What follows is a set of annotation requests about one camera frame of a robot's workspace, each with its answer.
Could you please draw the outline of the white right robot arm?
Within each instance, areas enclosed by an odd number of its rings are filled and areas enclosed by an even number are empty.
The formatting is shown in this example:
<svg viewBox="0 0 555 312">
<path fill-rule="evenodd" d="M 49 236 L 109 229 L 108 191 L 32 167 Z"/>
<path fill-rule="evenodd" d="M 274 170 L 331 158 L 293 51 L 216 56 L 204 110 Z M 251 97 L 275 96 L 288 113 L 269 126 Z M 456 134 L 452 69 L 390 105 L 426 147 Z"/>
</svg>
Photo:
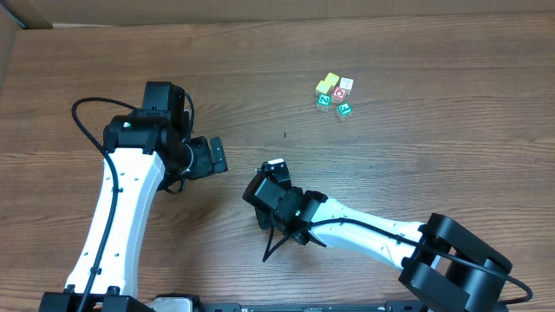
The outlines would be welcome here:
<svg viewBox="0 0 555 312">
<path fill-rule="evenodd" d="M 400 271 L 399 281 L 432 311 L 493 311 L 512 264 L 453 219 L 402 222 L 351 209 L 291 183 L 282 159 L 264 162 L 246 187 L 263 230 L 298 244 L 354 250 Z"/>
</svg>

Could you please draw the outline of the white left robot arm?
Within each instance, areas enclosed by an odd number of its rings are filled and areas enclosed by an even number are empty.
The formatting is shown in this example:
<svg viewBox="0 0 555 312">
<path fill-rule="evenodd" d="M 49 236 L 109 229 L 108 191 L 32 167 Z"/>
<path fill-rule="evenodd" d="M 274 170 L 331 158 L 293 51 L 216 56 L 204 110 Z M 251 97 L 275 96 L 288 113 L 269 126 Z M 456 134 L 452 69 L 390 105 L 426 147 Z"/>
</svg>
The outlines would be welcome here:
<svg viewBox="0 0 555 312">
<path fill-rule="evenodd" d="M 101 192 L 82 253 L 61 292 L 46 292 L 41 311 L 199 311 L 186 295 L 140 302 L 138 264 L 153 197 L 187 180 L 226 172 L 219 137 L 192 136 L 190 95 L 169 81 L 149 81 L 141 107 L 117 115 L 103 140 Z"/>
</svg>

